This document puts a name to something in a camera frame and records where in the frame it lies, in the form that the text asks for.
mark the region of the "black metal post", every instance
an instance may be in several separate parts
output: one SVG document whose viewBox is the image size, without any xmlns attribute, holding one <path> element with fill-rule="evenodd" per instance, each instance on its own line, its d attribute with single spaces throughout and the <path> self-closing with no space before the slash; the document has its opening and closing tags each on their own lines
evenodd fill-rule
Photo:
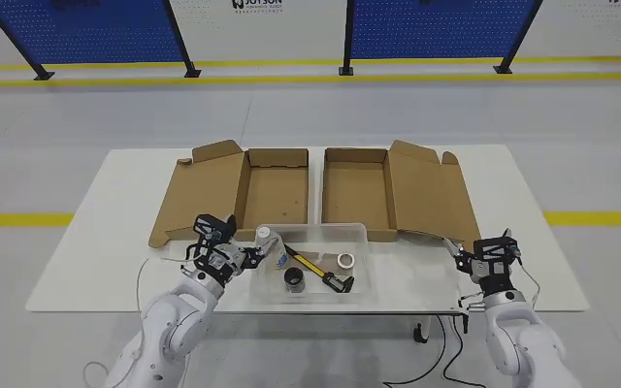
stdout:
<svg viewBox="0 0 621 388">
<path fill-rule="evenodd" d="M 347 16 L 345 18 L 345 50 L 343 66 L 339 68 L 339 76 L 353 76 L 351 65 L 351 46 L 353 45 L 353 16 L 356 0 L 347 0 Z"/>
<path fill-rule="evenodd" d="M 177 19 L 175 18 L 175 13 L 173 12 L 173 6 L 171 6 L 170 0 L 162 0 L 162 2 L 164 3 L 164 8 L 166 9 L 168 21 L 171 23 L 171 28 L 173 28 L 173 33 L 175 34 L 175 39 L 177 40 L 177 46 L 179 46 L 179 51 L 181 51 L 183 63 L 185 63 L 185 69 L 187 70 L 185 77 L 187 79 L 197 79 L 201 75 L 201 71 L 194 68 L 194 62 L 190 60 L 190 56 L 185 48 L 185 43 L 183 42 L 183 36 L 181 35 L 179 25 L 177 24 Z"/>
<path fill-rule="evenodd" d="M 17 36 L 13 34 L 11 28 L 9 28 L 9 26 L 4 22 L 2 17 L 0 17 L 0 28 L 2 28 L 2 31 L 7 34 L 7 37 L 11 40 L 13 46 L 16 47 L 17 51 L 19 51 L 21 56 L 23 56 L 26 62 L 28 62 L 32 70 L 37 73 L 37 78 L 35 79 L 35 81 L 47 81 L 51 78 L 51 76 L 54 75 L 54 72 L 48 72 L 46 71 L 46 69 L 43 68 L 41 64 L 35 63 L 35 61 L 30 57 L 30 54 L 28 53 L 26 48 L 21 45 Z"/>
<path fill-rule="evenodd" d="M 515 39 L 511 50 L 508 52 L 507 56 L 503 58 L 503 62 L 500 66 L 494 66 L 494 70 L 496 70 L 496 73 L 513 74 L 511 72 L 511 69 L 509 69 L 509 66 L 511 65 L 511 62 L 513 62 L 513 58 L 519 50 L 520 45 L 522 45 L 522 41 L 524 40 L 524 37 L 526 37 L 526 33 L 528 32 L 529 28 L 531 28 L 531 24 L 533 24 L 533 19 L 535 19 L 535 16 L 539 11 L 539 7 L 541 7 L 542 2 L 543 0 L 535 0 L 535 4 L 533 4 L 533 8 L 526 16 L 526 20 L 524 20 L 524 24 L 522 24 L 522 29 L 520 29 L 520 32 L 517 34 L 517 38 Z"/>
</svg>

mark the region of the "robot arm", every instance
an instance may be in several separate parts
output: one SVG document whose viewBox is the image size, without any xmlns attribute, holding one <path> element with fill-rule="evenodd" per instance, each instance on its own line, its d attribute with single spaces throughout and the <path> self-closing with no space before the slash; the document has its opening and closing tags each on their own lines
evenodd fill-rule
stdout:
<svg viewBox="0 0 621 388">
<path fill-rule="evenodd" d="M 236 230 L 233 216 L 227 222 L 211 215 L 197 217 L 194 231 L 199 241 L 188 247 L 185 257 L 196 269 L 181 266 L 178 286 L 143 309 L 143 330 L 125 346 L 104 388 L 177 388 L 186 356 L 205 337 L 226 283 L 255 269 L 277 240 L 242 247 L 232 240 Z M 200 307 L 186 302 L 183 295 L 195 298 Z"/>
<path fill-rule="evenodd" d="M 474 242 L 474 253 L 444 239 L 457 269 L 481 287 L 487 347 L 496 369 L 513 376 L 514 388 L 579 388 L 565 367 L 565 346 L 510 281 L 510 265 L 521 253 L 510 231 Z"/>
</svg>

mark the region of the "white table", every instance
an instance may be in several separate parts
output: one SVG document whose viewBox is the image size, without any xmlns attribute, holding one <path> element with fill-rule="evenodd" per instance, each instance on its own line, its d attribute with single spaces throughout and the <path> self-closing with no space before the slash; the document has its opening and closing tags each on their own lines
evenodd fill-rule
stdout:
<svg viewBox="0 0 621 388">
<path fill-rule="evenodd" d="M 309 221 L 320 219 L 324 147 L 310 148 Z M 504 145 L 436 146 L 459 158 L 481 236 L 510 227 L 525 266 L 542 286 L 538 310 L 589 307 L 526 181 Z M 178 244 L 147 246 L 175 161 L 189 149 L 112 150 L 26 304 L 31 311 L 135 311 L 136 275 L 147 257 L 182 257 Z M 226 287 L 216 311 L 260 313 L 448 313 L 460 295 L 478 291 L 438 246 L 399 240 L 370 243 L 375 292 L 355 305 L 260 305 L 250 295 L 250 273 Z M 151 260 L 141 279 L 141 301 L 172 288 L 179 265 Z M 517 266 L 514 285 L 527 297 L 535 285 Z"/>
</svg>

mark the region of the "cardboard box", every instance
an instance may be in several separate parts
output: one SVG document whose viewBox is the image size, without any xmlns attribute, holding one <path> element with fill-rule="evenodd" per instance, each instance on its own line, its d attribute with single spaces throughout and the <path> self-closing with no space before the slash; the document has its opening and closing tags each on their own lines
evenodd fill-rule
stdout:
<svg viewBox="0 0 621 388">
<path fill-rule="evenodd" d="M 238 240 L 254 240 L 264 223 L 308 222 L 309 151 L 304 148 L 249 149 L 234 141 L 192 149 L 180 159 L 153 225 L 148 245 L 193 240 L 198 214 L 224 219 L 235 214 Z"/>
<path fill-rule="evenodd" d="M 328 148 L 322 222 L 361 222 L 369 241 L 397 232 L 447 237 L 472 247 L 480 239 L 457 157 L 396 141 L 389 150 Z"/>
</svg>

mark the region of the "blue panel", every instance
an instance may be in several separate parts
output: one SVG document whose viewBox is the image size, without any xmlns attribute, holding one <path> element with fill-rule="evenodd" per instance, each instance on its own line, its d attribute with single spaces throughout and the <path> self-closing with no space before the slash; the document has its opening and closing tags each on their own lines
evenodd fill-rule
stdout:
<svg viewBox="0 0 621 388">
<path fill-rule="evenodd" d="M 164 0 L 0 0 L 37 63 L 182 61 Z"/>
<path fill-rule="evenodd" d="M 535 1 L 356 0 L 351 57 L 502 57 Z"/>
</svg>

